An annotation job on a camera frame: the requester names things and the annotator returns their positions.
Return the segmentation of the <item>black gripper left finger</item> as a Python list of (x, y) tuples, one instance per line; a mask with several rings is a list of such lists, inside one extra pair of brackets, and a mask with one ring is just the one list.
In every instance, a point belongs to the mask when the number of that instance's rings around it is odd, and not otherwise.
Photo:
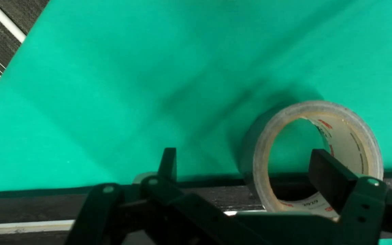
[(65, 245), (124, 245), (144, 231), (155, 245), (241, 245), (268, 242), (176, 182), (177, 150), (165, 148), (155, 174), (139, 184), (95, 185), (79, 211)]

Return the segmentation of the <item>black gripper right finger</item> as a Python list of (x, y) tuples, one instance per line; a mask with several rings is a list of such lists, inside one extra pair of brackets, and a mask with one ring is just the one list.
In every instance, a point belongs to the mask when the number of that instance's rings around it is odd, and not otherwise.
[(392, 233), (392, 189), (381, 180), (358, 177), (325, 150), (313, 150), (308, 176), (327, 174), (342, 191), (318, 191), (339, 214), (336, 222), (317, 215), (249, 214), (237, 219), (268, 245), (378, 245)]

